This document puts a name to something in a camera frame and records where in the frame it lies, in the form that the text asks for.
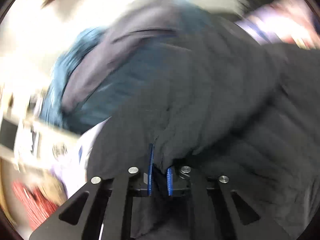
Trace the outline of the black quilted down jacket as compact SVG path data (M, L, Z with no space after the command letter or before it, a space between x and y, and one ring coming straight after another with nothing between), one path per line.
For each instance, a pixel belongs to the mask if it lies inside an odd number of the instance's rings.
M104 124L87 175L139 166L154 144L164 172L178 160L222 174L292 239L319 207L319 51L257 44L224 20L147 44L155 67Z

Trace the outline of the purple floral bed sheet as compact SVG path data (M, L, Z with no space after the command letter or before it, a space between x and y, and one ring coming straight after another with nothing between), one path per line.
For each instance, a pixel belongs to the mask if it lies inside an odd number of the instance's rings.
M67 198L87 182L87 164L93 144L108 120L109 118L85 132L65 156L54 161L50 171L63 183Z

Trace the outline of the blue and grey jacket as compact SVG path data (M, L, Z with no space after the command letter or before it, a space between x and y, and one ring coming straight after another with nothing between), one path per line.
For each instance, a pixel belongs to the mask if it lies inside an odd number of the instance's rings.
M195 53L216 15L190 0L137 0L58 59L40 119L83 134L111 116L164 116L203 88Z

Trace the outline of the red patterned cloth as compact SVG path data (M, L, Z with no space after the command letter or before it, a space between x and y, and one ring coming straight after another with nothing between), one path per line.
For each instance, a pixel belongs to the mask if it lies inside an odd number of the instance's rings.
M48 200L38 186L27 187L20 181L12 183L12 190L18 200L23 204L31 229L36 230L59 207Z

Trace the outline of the white device with dark screen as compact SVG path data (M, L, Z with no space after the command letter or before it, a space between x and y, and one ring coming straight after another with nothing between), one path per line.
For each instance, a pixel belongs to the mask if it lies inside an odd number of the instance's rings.
M8 161L36 160L40 133L33 125L1 115L1 158Z

